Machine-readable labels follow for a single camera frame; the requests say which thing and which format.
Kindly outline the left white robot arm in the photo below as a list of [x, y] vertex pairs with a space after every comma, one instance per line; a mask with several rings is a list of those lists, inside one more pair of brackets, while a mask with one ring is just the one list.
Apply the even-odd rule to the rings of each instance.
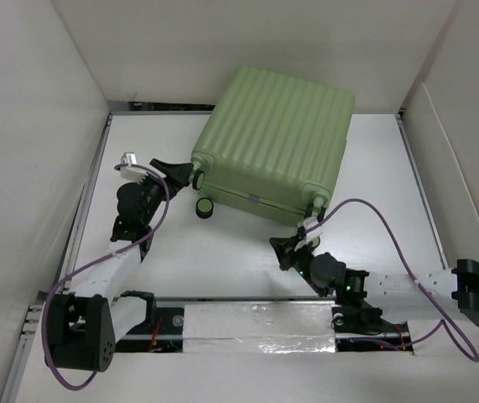
[[190, 184], [194, 166], [153, 159], [144, 167], [126, 153], [115, 168], [125, 182], [116, 194], [108, 252], [60, 280], [44, 305], [42, 343], [54, 371], [103, 372], [122, 337], [134, 328], [150, 332], [158, 323], [154, 295], [123, 286], [162, 224], [153, 220], [155, 213], [167, 214], [171, 200]]

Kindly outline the green hard-shell suitcase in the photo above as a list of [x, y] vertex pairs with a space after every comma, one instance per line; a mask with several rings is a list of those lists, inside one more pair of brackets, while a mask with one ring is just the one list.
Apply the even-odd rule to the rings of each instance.
[[287, 226], [322, 218], [355, 101], [348, 90], [238, 67], [191, 152], [200, 196]]

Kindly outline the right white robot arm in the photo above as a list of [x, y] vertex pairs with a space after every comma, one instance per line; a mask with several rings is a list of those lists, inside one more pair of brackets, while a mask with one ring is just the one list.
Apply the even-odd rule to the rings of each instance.
[[279, 267], [294, 269], [321, 298], [332, 298], [336, 327], [365, 334], [386, 322], [465, 318], [479, 327], [479, 262], [460, 259], [452, 270], [425, 275], [354, 270], [329, 253], [315, 255], [299, 238], [271, 238]]

